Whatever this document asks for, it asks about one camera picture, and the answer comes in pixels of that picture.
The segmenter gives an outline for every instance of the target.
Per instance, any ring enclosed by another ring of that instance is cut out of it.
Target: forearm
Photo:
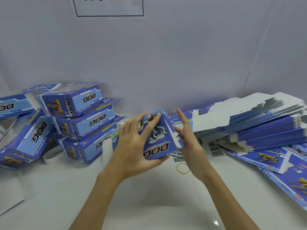
[[[209,166],[208,172],[202,182],[209,191],[227,230],[259,230],[258,226],[236,201],[213,167]]]
[[[69,230],[101,230],[113,194],[121,180],[103,170]]]

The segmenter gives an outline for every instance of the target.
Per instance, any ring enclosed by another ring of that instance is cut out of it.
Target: sign on wall
[[[141,17],[143,0],[71,0],[77,17]]]

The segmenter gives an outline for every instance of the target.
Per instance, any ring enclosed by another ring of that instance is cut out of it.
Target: white wall
[[[127,111],[235,96],[277,0],[144,0],[143,21],[85,21],[68,0],[0,0],[0,72],[12,88],[107,82]]]
[[[280,0],[245,94],[284,92],[307,101],[307,0]]]

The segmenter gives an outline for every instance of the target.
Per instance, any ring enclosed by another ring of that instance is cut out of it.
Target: table surface
[[[1,229],[68,229],[111,154],[104,145],[103,156],[90,166],[63,156],[22,168],[25,200],[0,216]],[[307,229],[307,212],[255,166],[229,155],[208,156],[260,229]],[[177,165],[170,158],[122,182],[103,229],[225,229],[205,186],[191,172],[178,173]]]

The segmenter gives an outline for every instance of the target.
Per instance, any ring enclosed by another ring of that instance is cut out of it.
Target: person's right hand
[[[175,131],[180,134],[179,137],[184,146],[180,151],[193,175],[203,181],[206,173],[211,168],[211,164],[202,146],[198,143],[185,115],[179,109],[177,109],[177,114],[183,123],[183,128],[174,126]]]

